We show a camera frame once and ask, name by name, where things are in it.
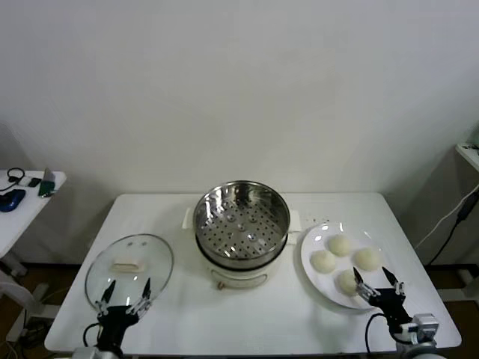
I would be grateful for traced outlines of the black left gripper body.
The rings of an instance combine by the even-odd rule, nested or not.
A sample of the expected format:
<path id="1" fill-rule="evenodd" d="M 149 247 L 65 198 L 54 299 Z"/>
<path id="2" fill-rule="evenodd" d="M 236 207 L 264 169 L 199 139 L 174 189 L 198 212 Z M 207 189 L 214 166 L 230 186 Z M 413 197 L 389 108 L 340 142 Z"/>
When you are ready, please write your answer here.
<path id="1" fill-rule="evenodd" d="M 136 325 L 139 316 L 130 306 L 108 307 L 106 314 L 97 317 L 102 327 L 100 338 L 97 341 L 99 349 L 120 349 L 127 328 Z"/>

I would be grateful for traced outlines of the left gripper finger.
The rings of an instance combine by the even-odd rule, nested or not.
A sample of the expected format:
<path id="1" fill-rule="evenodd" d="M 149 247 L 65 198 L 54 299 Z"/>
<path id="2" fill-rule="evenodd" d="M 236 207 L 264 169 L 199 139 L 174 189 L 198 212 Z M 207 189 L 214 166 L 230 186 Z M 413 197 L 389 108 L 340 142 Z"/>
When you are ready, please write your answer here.
<path id="1" fill-rule="evenodd" d="M 103 292 L 99 301 L 95 301 L 95 306 L 99 313 L 106 313 L 108 304 L 115 290 L 116 280 L 112 280 L 109 286 Z"/>
<path id="2" fill-rule="evenodd" d="M 151 306 L 150 296 L 150 278 L 148 278 L 146 284 L 144 285 L 140 298 L 129 307 L 126 313 L 129 315 L 143 316 Z"/>

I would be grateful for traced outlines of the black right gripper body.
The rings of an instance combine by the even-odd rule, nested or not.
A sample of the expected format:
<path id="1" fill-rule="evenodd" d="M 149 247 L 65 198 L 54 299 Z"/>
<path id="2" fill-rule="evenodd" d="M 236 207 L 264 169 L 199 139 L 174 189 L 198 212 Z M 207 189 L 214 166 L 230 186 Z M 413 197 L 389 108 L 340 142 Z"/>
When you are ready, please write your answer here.
<path id="1" fill-rule="evenodd" d="M 391 334 L 400 334 L 402 325 L 412 321 L 403 304 L 406 299 L 403 286 L 395 288 L 378 288 L 369 298 L 369 304 L 378 307 L 386 317 Z"/>

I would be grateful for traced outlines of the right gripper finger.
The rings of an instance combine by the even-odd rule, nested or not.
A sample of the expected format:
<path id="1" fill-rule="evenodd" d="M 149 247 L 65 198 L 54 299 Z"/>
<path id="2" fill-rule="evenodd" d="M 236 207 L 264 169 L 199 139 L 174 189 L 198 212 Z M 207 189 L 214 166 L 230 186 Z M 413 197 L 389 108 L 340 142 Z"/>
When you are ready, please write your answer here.
<path id="1" fill-rule="evenodd" d="M 372 298 L 380 296 L 380 292 L 378 290 L 364 282 L 362 276 L 356 268 L 353 268 L 353 274 L 356 282 L 356 292 L 362 299 L 369 303 Z"/>
<path id="2" fill-rule="evenodd" d="M 391 286 L 389 288 L 381 289 L 381 294 L 388 297 L 405 298 L 405 283 L 399 281 L 386 267 L 382 267 L 382 270 Z"/>

